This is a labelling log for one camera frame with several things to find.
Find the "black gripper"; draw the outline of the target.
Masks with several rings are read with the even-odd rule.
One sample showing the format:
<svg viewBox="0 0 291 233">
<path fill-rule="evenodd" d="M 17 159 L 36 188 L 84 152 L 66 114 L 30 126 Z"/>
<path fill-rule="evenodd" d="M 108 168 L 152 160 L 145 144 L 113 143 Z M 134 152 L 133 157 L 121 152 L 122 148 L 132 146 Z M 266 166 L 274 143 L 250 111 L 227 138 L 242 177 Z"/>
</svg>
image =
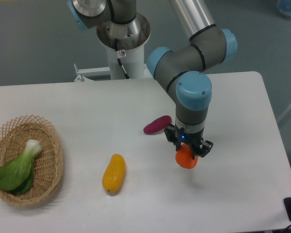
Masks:
<svg viewBox="0 0 291 233">
<path fill-rule="evenodd" d="M 212 149 L 213 143 L 203 138 L 203 130 L 205 127 L 205 121 L 197 125 L 189 125 L 175 121 L 175 125 L 168 124 L 164 129 L 167 141 L 172 143 L 176 150 L 179 150 L 181 143 L 191 145 L 192 159 L 196 157 L 204 158 Z"/>
</svg>

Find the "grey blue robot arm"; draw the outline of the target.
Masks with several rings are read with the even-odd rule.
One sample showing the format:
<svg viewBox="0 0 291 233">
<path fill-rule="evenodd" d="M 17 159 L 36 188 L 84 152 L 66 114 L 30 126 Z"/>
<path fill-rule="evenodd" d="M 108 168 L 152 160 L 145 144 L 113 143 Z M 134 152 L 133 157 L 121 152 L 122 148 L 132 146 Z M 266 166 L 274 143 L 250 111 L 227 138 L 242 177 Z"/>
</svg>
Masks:
<svg viewBox="0 0 291 233">
<path fill-rule="evenodd" d="M 176 150 L 190 148 L 192 159 L 206 156 L 213 143 L 203 138 L 212 84 L 204 71 L 237 52 L 237 40 L 228 29 L 219 29 L 202 0 L 173 0 L 189 39 L 188 46 L 173 51 L 159 47 L 144 57 L 150 37 L 148 20 L 136 10 L 134 0 L 70 0 L 77 25 L 96 28 L 106 48 L 113 80 L 138 79 L 147 69 L 176 105 L 176 119 L 164 132 Z"/>
</svg>

